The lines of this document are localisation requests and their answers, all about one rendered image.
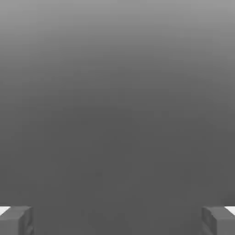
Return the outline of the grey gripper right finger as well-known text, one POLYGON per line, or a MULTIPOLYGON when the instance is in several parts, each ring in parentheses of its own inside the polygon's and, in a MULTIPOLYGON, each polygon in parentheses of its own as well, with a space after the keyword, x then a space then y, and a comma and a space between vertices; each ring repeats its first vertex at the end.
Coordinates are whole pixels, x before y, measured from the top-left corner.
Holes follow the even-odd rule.
POLYGON ((235 206, 203 207, 201 235, 235 235, 235 206))

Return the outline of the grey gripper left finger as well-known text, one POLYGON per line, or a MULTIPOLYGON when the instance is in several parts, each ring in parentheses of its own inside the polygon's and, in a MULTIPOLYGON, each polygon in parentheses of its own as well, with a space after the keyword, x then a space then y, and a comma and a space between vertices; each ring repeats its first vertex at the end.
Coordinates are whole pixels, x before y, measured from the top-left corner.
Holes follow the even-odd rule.
POLYGON ((0 206, 0 235, 34 235, 31 206, 0 206))

